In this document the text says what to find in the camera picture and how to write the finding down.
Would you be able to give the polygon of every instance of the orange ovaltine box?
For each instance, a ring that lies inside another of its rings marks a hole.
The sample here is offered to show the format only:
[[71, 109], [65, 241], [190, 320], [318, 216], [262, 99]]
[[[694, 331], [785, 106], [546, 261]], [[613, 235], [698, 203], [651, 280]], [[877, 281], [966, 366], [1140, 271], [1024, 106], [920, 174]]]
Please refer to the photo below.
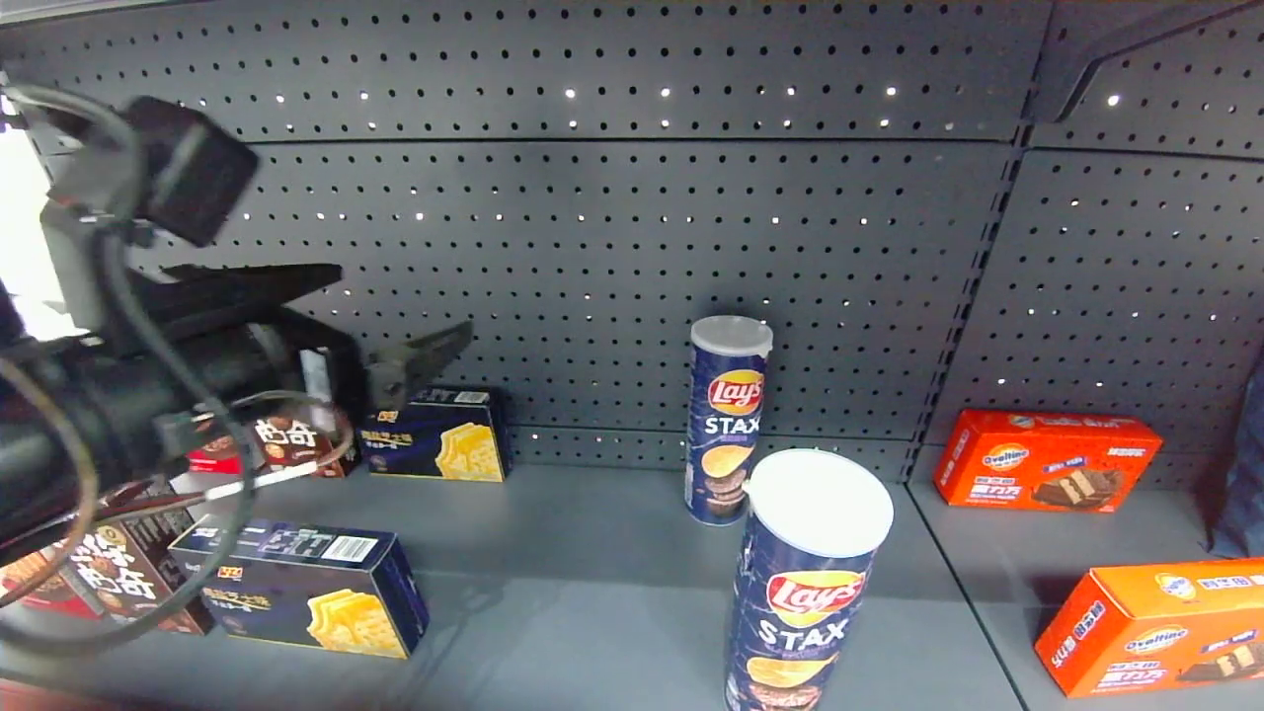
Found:
[[952, 506], [1111, 514], [1162, 445], [1133, 417], [962, 410], [935, 486]]
[[1035, 653], [1072, 697], [1264, 676], [1264, 558], [1092, 568]]

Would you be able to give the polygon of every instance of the ovaltine logo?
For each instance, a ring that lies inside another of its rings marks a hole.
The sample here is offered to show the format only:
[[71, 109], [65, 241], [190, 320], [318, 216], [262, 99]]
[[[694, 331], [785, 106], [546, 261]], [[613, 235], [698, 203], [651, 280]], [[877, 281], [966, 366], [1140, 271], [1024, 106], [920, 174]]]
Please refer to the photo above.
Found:
[[729, 371], [713, 380], [707, 388], [710, 406], [726, 415], [750, 415], [763, 401], [763, 373]]
[[1026, 459], [1028, 449], [1021, 444], [997, 444], [983, 457], [983, 466], [988, 469], [1004, 472], [1018, 467]]
[[1189, 634], [1189, 630], [1181, 625], [1164, 625], [1148, 630], [1141, 636], [1124, 645], [1124, 649], [1133, 654], [1154, 654], [1181, 641]]
[[769, 581], [769, 607], [793, 628], [810, 628], [856, 601], [865, 573], [795, 571]]

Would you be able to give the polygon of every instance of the chip can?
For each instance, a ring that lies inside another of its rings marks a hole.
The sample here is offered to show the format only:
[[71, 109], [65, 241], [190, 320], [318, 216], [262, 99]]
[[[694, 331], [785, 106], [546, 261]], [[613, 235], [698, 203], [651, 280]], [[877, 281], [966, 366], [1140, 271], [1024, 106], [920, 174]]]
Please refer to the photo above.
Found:
[[689, 386], [685, 506], [704, 524], [742, 516], [751, 454], [763, 410], [763, 373], [772, 329], [744, 316], [694, 323]]
[[891, 530], [891, 496], [856, 462], [815, 449], [763, 458], [746, 490], [724, 702], [814, 708]]

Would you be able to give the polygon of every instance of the white plastic lid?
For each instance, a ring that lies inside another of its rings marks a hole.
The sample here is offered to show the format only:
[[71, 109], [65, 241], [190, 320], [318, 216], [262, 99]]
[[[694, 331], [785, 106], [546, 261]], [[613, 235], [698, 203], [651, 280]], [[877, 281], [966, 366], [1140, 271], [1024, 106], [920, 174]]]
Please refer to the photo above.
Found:
[[694, 345], [719, 356], [762, 356], [772, 350], [772, 329], [746, 316], [707, 316], [689, 329]]
[[868, 469], [817, 449], [765, 457], [746, 482], [751, 510], [777, 538], [825, 558], [853, 558], [886, 540], [891, 495]]

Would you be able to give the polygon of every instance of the gray shelf surface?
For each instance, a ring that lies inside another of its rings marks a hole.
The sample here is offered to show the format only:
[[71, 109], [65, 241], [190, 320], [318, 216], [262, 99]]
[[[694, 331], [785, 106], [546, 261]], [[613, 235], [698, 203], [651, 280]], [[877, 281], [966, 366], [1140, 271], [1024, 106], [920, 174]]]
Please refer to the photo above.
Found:
[[996, 654], [1030, 711], [1177, 711], [1259, 707], [1249, 682], [1068, 700], [1031, 645], [1093, 566], [1211, 557], [1189, 495], [1134, 491], [1114, 515], [949, 507], [930, 483], [909, 490], [978, 612]]
[[[905, 488], [820, 711], [1020, 708]], [[723, 708], [739, 526], [694, 522], [680, 474], [522, 466], [504, 485], [354, 476], [257, 512], [393, 530], [432, 626], [408, 662], [154, 633], [101, 657], [0, 650], [20, 681], [171, 707]], [[27, 612], [23, 616], [35, 615]], [[58, 630], [87, 625], [39, 615]]]

